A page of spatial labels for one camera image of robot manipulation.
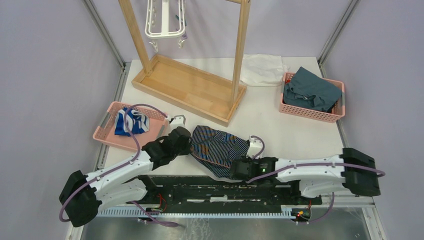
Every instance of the white towel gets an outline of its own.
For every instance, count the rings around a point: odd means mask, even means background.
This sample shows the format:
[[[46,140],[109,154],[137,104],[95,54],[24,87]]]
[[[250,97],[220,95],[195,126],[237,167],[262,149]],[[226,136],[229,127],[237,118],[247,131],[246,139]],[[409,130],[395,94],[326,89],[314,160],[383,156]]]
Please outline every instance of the white towel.
[[[274,87],[282,83],[284,72],[281,56],[267,54],[245,54],[241,64],[240,80],[251,87]]]

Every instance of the tabletop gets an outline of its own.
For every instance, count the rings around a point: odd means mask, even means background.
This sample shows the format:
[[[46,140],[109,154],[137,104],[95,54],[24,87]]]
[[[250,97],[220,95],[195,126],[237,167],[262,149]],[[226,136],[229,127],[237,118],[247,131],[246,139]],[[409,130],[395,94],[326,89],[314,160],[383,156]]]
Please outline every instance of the tabletop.
[[[233,78],[234,58],[176,60],[226,79]],[[284,65],[289,67],[289,72],[295,73],[300,67],[304,67],[321,77],[315,57],[283,57],[282,60]],[[342,153],[343,143],[336,123],[327,123],[279,112],[281,86],[248,86],[229,126],[224,127],[135,89],[131,81],[142,68],[140,60],[131,62],[121,102],[131,105],[150,104],[171,116],[184,115],[186,117],[185,126],[191,132],[198,125],[206,125],[246,140],[250,135],[259,136],[265,143],[263,157],[294,160],[316,159]],[[106,168],[119,163],[131,154],[130,151],[109,147],[104,166]],[[188,155],[178,156],[170,164],[155,169],[149,175],[203,176],[207,173],[194,157]]]

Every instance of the white wall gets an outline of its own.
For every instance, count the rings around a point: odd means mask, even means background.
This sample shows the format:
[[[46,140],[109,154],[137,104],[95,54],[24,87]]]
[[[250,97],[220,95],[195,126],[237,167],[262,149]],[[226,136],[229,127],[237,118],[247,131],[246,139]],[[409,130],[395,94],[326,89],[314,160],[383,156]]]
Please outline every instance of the white wall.
[[[387,237],[423,239],[424,1],[361,1],[325,69],[346,86],[352,147],[373,156]]]
[[[119,74],[81,0],[0,1],[0,239],[64,239],[58,197],[93,169]]]
[[[123,59],[126,62],[140,59],[118,1],[93,1]],[[244,52],[284,57],[318,57],[348,2],[252,0]],[[153,56],[153,49],[144,33],[147,0],[132,0],[131,3],[147,51]],[[178,48],[176,39],[161,39],[159,53],[171,58],[234,57],[239,12],[240,5],[233,2],[186,0],[188,40],[184,49]],[[156,19],[160,30],[160,8]]]

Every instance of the wooden rack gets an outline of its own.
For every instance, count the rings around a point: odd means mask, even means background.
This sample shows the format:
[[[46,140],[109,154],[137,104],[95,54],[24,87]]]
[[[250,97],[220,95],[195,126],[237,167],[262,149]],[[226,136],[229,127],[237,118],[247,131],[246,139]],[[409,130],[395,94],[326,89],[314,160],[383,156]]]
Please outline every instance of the wooden rack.
[[[246,86],[239,84],[251,0],[240,4],[232,81],[146,51],[130,0],[119,0],[143,70],[132,80],[135,88],[225,127],[240,104]]]

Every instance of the striped cloth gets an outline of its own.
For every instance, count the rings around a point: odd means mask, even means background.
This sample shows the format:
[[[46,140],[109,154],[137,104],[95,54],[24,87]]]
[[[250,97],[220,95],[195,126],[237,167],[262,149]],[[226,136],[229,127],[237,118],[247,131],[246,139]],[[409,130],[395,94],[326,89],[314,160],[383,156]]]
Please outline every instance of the striped cloth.
[[[234,160],[248,153],[249,141],[208,126],[196,126],[191,136],[191,155],[218,178],[230,178]]]

